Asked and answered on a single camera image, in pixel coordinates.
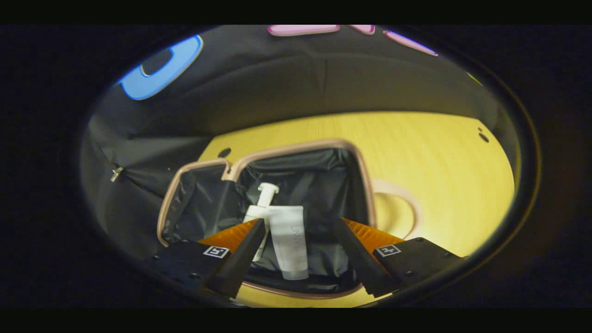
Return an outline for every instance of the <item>white pump dispenser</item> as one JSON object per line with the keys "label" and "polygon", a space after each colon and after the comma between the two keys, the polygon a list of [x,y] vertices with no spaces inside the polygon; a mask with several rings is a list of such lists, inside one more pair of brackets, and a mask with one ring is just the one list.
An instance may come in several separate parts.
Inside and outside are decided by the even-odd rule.
{"label": "white pump dispenser", "polygon": [[259,187],[257,189],[261,191],[259,201],[257,202],[257,205],[252,204],[249,206],[249,208],[247,209],[247,213],[243,219],[243,223],[255,219],[264,219],[265,221],[265,237],[263,237],[261,246],[259,246],[257,253],[253,257],[253,261],[259,261],[259,259],[261,259],[261,256],[263,255],[265,242],[269,235],[269,220],[267,207],[269,207],[269,205],[271,204],[271,200],[273,200],[274,194],[279,193],[279,187],[268,182],[262,182],[261,184],[259,184]]}

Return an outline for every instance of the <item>white tube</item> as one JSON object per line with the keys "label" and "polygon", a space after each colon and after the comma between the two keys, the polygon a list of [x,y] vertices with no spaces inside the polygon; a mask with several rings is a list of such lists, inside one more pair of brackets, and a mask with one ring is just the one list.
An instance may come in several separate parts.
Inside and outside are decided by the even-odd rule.
{"label": "white tube", "polygon": [[302,206],[269,206],[269,228],[279,269],[286,280],[308,278]]}

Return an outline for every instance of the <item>yellow wooden floor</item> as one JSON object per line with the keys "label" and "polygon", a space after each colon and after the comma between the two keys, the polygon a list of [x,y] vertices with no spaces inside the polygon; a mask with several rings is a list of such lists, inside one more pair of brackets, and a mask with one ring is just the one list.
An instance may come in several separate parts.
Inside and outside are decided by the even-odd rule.
{"label": "yellow wooden floor", "polygon": [[[511,167],[495,137],[477,119],[446,114],[377,111],[282,121],[217,136],[200,161],[225,148],[234,162],[262,149],[327,138],[355,144],[371,178],[410,190],[424,211],[421,236],[461,257],[494,232],[514,196]],[[383,194],[375,201],[378,229],[404,236],[413,221],[411,208]],[[376,299],[364,289],[339,299],[301,300],[243,286],[236,300],[248,306],[351,307]]]}

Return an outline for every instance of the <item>pink light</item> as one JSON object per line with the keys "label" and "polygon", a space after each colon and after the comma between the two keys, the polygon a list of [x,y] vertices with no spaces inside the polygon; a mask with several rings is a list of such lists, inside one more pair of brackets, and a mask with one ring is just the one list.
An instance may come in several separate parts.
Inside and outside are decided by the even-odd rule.
{"label": "pink light", "polygon": [[349,26],[367,35],[373,35],[375,30],[372,24],[350,24]]}
{"label": "pink light", "polygon": [[420,43],[418,43],[416,41],[412,41],[407,37],[403,37],[397,33],[389,31],[389,30],[385,31],[384,34],[387,35],[388,38],[396,41],[399,44],[403,44],[407,47],[411,47],[412,49],[421,51],[423,53],[427,53],[428,55],[431,55],[431,56],[436,56],[436,57],[438,56],[438,54],[436,52],[434,52],[433,50],[430,50],[427,47],[421,45]]}
{"label": "pink light", "polygon": [[280,37],[334,33],[338,30],[339,25],[337,24],[276,24],[267,28],[270,34]]}

